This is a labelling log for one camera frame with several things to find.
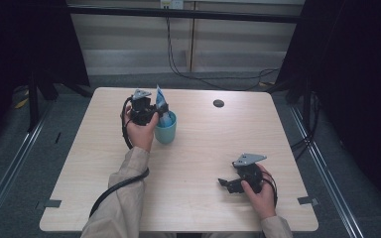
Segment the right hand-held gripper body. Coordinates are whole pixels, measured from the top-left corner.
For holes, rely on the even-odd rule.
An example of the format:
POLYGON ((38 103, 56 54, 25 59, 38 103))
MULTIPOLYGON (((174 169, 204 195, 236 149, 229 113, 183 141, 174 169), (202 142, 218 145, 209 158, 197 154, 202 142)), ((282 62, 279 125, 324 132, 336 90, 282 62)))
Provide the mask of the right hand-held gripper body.
POLYGON ((237 174, 241 181, 245 180, 249 183, 255 193, 261 191, 261 181, 263 179, 262 171, 256 165, 257 162, 265 160, 266 156, 243 153, 232 166, 237 169, 237 174))

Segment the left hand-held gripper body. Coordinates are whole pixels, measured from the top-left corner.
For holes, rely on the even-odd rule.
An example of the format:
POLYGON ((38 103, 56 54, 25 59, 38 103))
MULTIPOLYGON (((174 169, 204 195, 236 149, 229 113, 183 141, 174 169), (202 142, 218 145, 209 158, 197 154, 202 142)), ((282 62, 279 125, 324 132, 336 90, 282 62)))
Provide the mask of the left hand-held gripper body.
POLYGON ((130 119, 134 124, 145 126, 157 113, 157 106, 151 104, 151 92, 136 89, 131 97, 130 119))

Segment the blue and white toothpaste tube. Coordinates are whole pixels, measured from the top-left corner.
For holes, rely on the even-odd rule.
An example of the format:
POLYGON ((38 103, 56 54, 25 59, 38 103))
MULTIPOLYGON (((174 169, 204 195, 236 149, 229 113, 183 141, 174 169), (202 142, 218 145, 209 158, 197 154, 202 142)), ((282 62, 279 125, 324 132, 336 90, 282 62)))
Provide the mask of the blue and white toothpaste tube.
MULTIPOLYGON (((157 86, 157 97, 156 97, 156 107, 157 109, 163 105, 168 104, 164 93, 160 86, 157 86)), ((169 127, 173 124, 173 119, 170 116, 170 110, 167 113, 164 113, 163 115, 160 115, 159 117, 159 126, 162 128, 169 127)))

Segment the teal cup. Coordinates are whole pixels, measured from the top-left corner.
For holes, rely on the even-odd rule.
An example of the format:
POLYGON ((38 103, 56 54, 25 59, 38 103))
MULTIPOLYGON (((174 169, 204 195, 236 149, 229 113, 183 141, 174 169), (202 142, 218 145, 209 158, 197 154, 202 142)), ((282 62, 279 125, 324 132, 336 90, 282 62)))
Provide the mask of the teal cup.
POLYGON ((168 119, 170 124, 165 124, 164 121, 166 116, 163 116, 155 129, 155 137, 158 142, 161 144, 167 145, 172 143, 176 137, 176 128, 177 128, 177 116, 173 111, 169 112, 168 119))

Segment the person's right hand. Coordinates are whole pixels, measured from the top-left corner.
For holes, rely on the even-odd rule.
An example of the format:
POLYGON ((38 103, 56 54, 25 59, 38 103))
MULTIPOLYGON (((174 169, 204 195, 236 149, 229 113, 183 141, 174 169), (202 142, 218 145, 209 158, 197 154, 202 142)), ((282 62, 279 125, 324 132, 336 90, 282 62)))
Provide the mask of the person's right hand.
POLYGON ((261 191, 258 193, 254 192, 246 180, 243 180, 241 185, 259 219, 265 220, 277 215, 275 190, 270 173, 260 164, 258 164, 258 168, 261 170, 264 179, 261 182, 261 191))

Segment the person's left hand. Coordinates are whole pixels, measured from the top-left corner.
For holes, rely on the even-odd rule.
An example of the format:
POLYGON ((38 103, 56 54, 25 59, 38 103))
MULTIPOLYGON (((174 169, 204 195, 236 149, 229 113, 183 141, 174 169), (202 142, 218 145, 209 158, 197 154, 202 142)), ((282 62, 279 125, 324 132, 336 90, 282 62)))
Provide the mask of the person's left hand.
POLYGON ((150 153, 154 140, 154 130, 159 121, 159 115, 154 113, 152 119, 145 126, 135 124, 131 116, 131 106, 126 107, 123 121, 126 126, 127 134, 131 144, 150 153))

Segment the black horizontal bar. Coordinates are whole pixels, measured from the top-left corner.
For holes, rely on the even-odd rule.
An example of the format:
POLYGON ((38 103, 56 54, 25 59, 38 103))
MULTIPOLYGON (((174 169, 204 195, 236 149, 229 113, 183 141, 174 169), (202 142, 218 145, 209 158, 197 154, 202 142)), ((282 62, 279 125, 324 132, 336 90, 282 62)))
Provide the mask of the black horizontal bar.
POLYGON ((134 16, 134 17, 160 17, 180 19, 203 19, 244 22, 267 22, 297 24, 304 18, 290 15, 266 15, 252 13, 229 13, 198 10, 166 10, 149 8, 118 8, 99 7, 91 5, 68 5, 67 10, 72 14, 108 15, 108 16, 134 16))

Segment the black metal stand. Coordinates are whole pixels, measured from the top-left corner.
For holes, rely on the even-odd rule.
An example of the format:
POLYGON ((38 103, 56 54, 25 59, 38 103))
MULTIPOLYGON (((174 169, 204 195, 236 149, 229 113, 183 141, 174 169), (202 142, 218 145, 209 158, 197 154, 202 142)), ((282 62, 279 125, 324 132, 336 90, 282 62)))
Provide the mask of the black metal stand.
POLYGON ((39 123, 39 97, 41 92, 46 100, 56 100, 59 96, 55 86, 53 77, 48 70, 33 70, 29 77, 29 108, 30 108, 30 125, 29 132, 39 123))

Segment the dark curtain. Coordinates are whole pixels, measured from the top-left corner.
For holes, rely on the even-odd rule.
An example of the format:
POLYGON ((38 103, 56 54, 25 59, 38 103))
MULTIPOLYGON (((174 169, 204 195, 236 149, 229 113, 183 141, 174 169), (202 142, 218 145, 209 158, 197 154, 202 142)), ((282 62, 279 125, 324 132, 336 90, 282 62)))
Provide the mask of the dark curtain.
POLYGON ((277 83, 317 93, 345 148, 381 191, 381 0, 305 0, 277 83))
POLYGON ((85 63, 66 0, 0 0, 0 87, 33 80, 45 98, 61 83, 89 97, 85 63))

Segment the grey floor rail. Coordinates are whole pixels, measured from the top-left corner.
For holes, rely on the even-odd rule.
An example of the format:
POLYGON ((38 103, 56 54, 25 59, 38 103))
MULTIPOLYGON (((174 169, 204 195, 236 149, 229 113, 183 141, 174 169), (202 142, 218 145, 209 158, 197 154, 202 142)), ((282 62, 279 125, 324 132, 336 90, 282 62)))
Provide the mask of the grey floor rail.
POLYGON ((313 139, 308 138, 308 130, 303 124, 303 116, 300 110, 294 106, 291 107, 291 112, 297 127, 303 137, 303 142, 306 144, 306 149, 309 151, 314 163, 316 164, 318 173, 326 187, 332 203, 345 227, 350 238, 364 238, 363 232, 349 207, 346 199, 342 195, 324 157, 318 148, 317 143, 313 139))
POLYGON ((0 207, 40 135, 53 104, 45 101, 38 106, 39 116, 33 125, 30 125, 30 106, 26 106, 10 110, 0 126, 0 207))

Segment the white wall outlet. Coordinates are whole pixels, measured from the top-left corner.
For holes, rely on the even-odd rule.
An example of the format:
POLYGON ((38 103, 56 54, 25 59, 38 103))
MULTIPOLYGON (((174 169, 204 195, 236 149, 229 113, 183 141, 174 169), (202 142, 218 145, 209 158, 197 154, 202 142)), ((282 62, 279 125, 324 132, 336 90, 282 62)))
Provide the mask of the white wall outlet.
POLYGON ((162 9, 183 10, 184 0, 160 0, 162 9))

